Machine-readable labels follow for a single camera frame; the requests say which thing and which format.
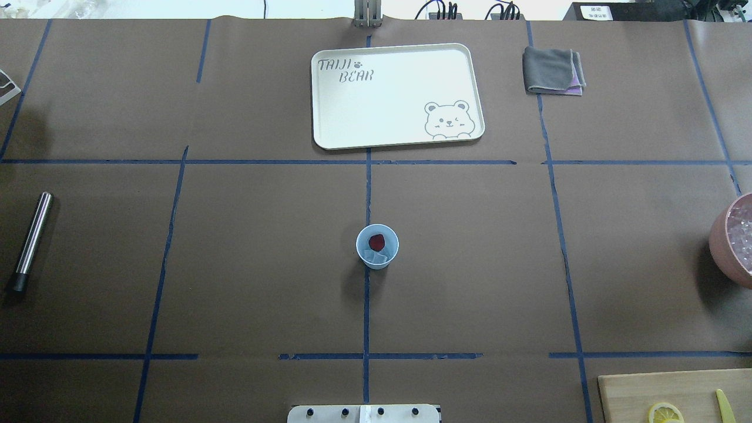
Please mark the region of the red strawberry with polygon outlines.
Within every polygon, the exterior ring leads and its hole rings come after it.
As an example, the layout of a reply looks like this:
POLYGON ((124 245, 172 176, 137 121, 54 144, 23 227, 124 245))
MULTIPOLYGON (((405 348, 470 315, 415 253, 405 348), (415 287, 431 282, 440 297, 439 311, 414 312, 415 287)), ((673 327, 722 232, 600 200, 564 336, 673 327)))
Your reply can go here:
POLYGON ((373 251, 382 251, 386 246, 386 239, 383 234, 375 234, 368 239, 368 246, 373 251))

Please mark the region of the light blue cup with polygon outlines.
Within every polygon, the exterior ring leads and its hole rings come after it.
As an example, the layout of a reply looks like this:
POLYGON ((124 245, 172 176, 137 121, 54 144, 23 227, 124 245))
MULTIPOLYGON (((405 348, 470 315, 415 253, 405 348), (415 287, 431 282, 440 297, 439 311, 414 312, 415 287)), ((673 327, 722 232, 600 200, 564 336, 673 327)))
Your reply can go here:
POLYGON ((391 227, 371 224, 359 232, 355 251, 367 267, 381 270, 395 259, 399 244, 397 233, 391 227))

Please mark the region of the clear ice cube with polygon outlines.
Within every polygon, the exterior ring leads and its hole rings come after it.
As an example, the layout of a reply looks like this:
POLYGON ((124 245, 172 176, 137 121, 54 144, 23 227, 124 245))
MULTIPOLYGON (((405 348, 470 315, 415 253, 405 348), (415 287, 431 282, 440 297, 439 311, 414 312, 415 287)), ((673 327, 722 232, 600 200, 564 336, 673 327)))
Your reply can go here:
POLYGON ((381 254, 380 251, 373 251, 371 249, 363 250, 361 257, 366 263, 374 266, 382 265, 390 259, 388 255, 381 254))

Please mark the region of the steel muddler black tip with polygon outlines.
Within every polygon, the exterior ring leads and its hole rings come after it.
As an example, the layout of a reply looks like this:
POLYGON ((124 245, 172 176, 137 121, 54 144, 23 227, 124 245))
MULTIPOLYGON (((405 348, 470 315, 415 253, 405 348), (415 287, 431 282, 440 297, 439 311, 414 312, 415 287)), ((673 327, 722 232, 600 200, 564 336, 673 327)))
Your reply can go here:
POLYGON ((41 234, 48 219, 49 209, 53 203, 53 195, 43 191, 36 204, 35 214, 29 226, 21 254, 18 257, 15 270, 11 274, 5 287, 5 292, 15 295, 23 295, 29 284, 32 263, 40 242, 41 234))

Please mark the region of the pink bowl of ice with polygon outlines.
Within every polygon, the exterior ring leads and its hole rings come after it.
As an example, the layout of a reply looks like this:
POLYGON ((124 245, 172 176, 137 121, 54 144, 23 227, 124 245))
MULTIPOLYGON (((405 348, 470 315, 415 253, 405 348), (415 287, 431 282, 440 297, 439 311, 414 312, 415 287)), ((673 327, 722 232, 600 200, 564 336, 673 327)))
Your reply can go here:
POLYGON ((739 286, 751 289, 751 193, 739 196, 711 227, 709 247, 717 267, 739 286))

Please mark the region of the white cup rack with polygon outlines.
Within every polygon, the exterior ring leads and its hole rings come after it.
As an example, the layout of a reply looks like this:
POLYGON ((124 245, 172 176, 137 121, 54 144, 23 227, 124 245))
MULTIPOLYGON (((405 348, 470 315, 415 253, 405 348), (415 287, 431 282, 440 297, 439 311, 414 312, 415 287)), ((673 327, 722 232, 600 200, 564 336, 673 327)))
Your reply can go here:
POLYGON ((22 89, 3 70, 0 70, 0 83, 0 106, 22 93, 22 89))

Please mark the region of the cream bear tray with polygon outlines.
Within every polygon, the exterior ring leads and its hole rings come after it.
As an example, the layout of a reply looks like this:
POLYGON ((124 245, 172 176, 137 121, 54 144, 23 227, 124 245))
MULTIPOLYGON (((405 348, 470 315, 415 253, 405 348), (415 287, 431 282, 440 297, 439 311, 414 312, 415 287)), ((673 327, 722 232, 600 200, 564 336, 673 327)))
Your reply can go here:
POLYGON ((480 139, 472 54, 461 43, 323 50, 311 59, 312 126, 325 150, 480 139))

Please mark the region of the grey folded cloth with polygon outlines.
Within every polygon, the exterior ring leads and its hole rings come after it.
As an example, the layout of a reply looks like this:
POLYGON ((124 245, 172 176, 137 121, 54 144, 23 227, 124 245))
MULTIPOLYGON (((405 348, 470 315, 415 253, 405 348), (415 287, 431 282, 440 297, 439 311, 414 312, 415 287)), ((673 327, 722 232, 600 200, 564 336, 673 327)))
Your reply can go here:
POLYGON ((586 79, 581 55, 573 50, 527 46, 523 51, 523 82, 529 93, 583 96, 586 79))

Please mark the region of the wooden cutting board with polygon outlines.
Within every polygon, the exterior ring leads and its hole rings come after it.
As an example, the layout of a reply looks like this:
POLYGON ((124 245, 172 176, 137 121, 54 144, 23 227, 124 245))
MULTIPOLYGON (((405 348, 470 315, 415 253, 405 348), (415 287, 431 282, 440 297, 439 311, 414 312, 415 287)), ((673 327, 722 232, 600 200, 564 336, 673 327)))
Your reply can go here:
POLYGON ((716 389, 722 389, 737 422, 750 421, 749 368, 602 375, 598 378, 607 422, 647 422, 656 402, 669 402, 685 422, 721 422, 716 389))

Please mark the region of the lemon slices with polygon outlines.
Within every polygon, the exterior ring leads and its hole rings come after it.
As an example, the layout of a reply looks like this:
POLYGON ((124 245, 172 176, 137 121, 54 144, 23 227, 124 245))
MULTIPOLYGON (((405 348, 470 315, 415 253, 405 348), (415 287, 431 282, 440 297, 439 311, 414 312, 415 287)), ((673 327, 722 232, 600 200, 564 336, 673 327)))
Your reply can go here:
POLYGON ((684 423, 684 415, 669 402, 656 402, 647 412, 648 423, 684 423))

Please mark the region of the yellow plastic knife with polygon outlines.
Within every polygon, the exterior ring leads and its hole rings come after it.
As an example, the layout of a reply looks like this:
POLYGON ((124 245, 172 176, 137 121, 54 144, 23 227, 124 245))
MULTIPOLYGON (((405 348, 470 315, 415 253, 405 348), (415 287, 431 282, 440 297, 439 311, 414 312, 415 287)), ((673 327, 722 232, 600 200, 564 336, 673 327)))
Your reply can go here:
POLYGON ((735 413, 731 409, 728 397, 722 389, 716 389, 717 405, 722 423, 735 423, 735 413))

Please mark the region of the aluminium frame post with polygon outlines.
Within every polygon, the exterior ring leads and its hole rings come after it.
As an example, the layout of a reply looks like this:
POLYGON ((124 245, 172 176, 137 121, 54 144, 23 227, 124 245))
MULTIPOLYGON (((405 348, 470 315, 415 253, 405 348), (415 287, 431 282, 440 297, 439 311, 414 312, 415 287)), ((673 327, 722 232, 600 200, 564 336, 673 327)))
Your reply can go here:
POLYGON ((382 0, 355 0, 354 27, 379 28, 383 24, 382 0))

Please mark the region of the white pedestal column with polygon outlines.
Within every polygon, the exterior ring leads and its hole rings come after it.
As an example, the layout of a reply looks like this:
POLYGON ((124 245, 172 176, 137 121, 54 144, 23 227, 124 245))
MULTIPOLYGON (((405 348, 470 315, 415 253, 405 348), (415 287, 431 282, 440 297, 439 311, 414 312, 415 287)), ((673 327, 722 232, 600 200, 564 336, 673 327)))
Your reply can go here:
POLYGON ((287 422, 441 422, 432 404, 345 404, 292 407, 287 422))

